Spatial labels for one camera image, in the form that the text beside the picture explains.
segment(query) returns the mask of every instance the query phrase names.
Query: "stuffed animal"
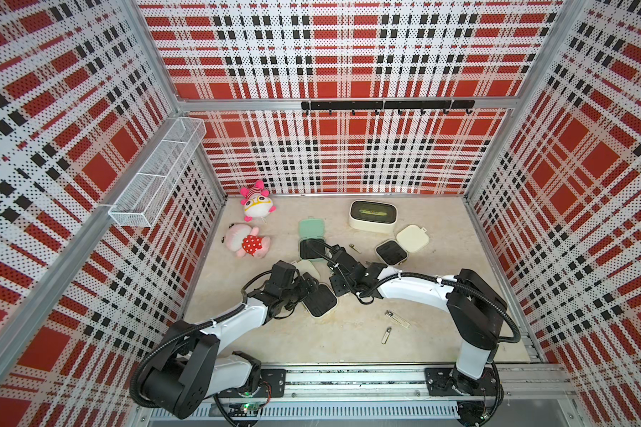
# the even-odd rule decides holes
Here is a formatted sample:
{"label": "stuffed animal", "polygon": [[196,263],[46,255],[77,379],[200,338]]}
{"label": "stuffed animal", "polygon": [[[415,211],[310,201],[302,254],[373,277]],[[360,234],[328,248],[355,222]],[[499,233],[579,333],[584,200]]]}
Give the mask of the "stuffed animal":
{"label": "stuffed animal", "polygon": [[241,188],[240,194],[245,196],[240,200],[245,210],[245,221],[250,222],[254,218],[268,217],[276,208],[269,196],[269,191],[264,190],[264,182],[258,180],[250,189]]}
{"label": "stuffed animal", "polygon": [[271,248],[271,238],[259,236],[259,227],[252,228],[247,224],[231,224],[222,242],[239,257],[248,253],[255,258],[264,258]]}

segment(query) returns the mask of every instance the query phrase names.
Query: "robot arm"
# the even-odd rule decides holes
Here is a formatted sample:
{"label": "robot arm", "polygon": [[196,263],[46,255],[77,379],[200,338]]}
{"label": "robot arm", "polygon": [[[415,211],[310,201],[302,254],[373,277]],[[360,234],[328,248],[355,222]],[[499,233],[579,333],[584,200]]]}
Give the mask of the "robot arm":
{"label": "robot arm", "polygon": [[[335,273],[333,278],[341,276],[348,291],[360,298],[408,299],[450,313],[463,338],[452,387],[463,396],[477,388],[476,380],[485,364],[493,361],[499,342],[520,340],[517,328],[505,314],[506,303],[474,271],[430,277],[404,273],[385,264],[366,268],[340,247],[332,259],[326,259]],[[262,385],[261,363],[241,352],[224,358],[217,355],[241,335],[277,318],[283,307],[293,310],[317,289],[316,279],[308,274],[299,277],[294,266],[277,262],[265,285],[246,294],[231,311],[198,326],[181,320],[173,324],[133,374],[131,397],[141,406],[160,406],[184,419],[205,396],[226,389],[254,393]],[[513,329],[511,339],[499,337],[504,320]]]}
{"label": "robot arm", "polygon": [[472,270],[453,276],[434,277],[435,281],[403,275],[393,267],[384,268],[378,279],[396,275],[378,286],[383,298],[399,298],[431,305],[451,314],[463,341],[453,372],[454,387],[462,395],[471,394],[475,380],[482,376],[485,365],[492,363],[499,342],[503,319],[490,310],[484,301],[468,298],[450,284],[470,286],[506,309],[503,299]]}

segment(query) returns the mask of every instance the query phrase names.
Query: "beige lid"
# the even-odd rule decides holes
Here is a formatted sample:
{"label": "beige lid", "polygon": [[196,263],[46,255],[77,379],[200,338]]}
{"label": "beige lid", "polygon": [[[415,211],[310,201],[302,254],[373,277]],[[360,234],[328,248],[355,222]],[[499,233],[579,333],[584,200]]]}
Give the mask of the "beige lid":
{"label": "beige lid", "polygon": [[408,252],[418,252],[430,243],[430,237],[426,234],[425,228],[411,224],[396,235],[396,241]]}

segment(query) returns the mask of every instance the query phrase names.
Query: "red plaid wall panel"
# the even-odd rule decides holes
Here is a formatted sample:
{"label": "red plaid wall panel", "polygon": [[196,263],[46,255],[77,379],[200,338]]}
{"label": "red plaid wall panel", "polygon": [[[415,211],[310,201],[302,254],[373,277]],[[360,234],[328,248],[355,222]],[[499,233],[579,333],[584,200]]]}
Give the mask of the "red plaid wall panel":
{"label": "red plaid wall panel", "polygon": [[124,426],[128,378],[183,311],[218,208],[191,161],[155,227],[111,227],[0,385],[0,426]]}
{"label": "red plaid wall panel", "polygon": [[223,188],[463,194],[505,111],[194,113]]}
{"label": "red plaid wall panel", "polygon": [[137,3],[184,99],[514,96],[563,5]]}
{"label": "red plaid wall panel", "polygon": [[641,1],[588,1],[475,208],[595,423],[641,426]]}
{"label": "red plaid wall panel", "polygon": [[0,327],[167,115],[114,1],[0,1]]}

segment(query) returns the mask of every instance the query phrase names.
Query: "wire mesh shelf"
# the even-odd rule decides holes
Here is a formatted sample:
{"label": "wire mesh shelf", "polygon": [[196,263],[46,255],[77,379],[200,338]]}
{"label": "wire mesh shelf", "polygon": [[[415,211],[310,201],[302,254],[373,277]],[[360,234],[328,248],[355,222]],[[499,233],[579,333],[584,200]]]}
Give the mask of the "wire mesh shelf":
{"label": "wire mesh shelf", "polygon": [[109,214],[120,226],[152,227],[206,134],[204,120],[179,117]]}

